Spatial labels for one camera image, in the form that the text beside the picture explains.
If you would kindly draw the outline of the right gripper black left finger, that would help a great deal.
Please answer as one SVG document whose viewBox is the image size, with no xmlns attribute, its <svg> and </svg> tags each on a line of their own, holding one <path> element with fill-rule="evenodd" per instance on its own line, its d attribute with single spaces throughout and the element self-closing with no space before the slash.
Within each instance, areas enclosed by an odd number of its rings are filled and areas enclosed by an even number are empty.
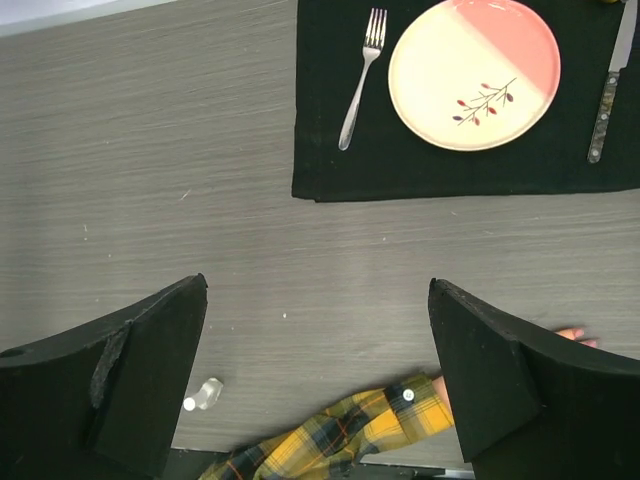
<svg viewBox="0 0 640 480">
<path fill-rule="evenodd" d="M 206 310 L 196 274 L 3 351 L 2 478 L 161 478 Z"/>
</svg>

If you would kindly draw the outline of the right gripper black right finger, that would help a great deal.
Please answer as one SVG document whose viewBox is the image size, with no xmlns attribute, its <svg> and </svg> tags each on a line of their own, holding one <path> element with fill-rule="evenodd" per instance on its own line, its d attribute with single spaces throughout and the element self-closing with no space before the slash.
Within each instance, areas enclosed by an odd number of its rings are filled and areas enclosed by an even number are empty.
<svg viewBox="0 0 640 480">
<path fill-rule="evenodd" d="M 444 279 L 428 311 L 478 479 L 636 479 L 639 363 L 567 340 Z"/>
</svg>

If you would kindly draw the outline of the clear nail polish bottle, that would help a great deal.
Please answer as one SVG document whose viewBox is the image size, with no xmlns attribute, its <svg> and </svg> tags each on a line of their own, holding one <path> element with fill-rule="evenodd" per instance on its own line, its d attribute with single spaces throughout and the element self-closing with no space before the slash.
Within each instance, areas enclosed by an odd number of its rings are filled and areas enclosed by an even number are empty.
<svg viewBox="0 0 640 480">
<path fill-rule="evenodd" d="M 217 378 L 209 378 L 197 393 L 183 400 L 183 408 L 188 412 L 209 409 L 219 399 L 223 387 L 224 384 Z"/>
</svg>

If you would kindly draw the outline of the mannequin hand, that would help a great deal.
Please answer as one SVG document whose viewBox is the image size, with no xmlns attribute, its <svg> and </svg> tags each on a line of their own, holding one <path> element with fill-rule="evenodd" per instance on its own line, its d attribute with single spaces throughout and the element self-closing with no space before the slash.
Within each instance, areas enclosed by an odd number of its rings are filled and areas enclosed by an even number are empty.
<svg viewBox="0 0 640 480">
<path fill-rule="evenodd" d="M 587 338 L 585 330 L 583 328 L 570 327 L 562 330 L 557 330 L 556 334 L 566 339 L 569 339 L 571 341 L 578 342 L 580 344 L 583 344 L 592 348 L 598 347 L 598 340 L 595 338 Z M 452 412 L 444 376 L 440 375 L 437 378 L 435 378 L 432 381 L 432 385 L 439 399 L 444 403 L 448 411 Z"/>
</svg>

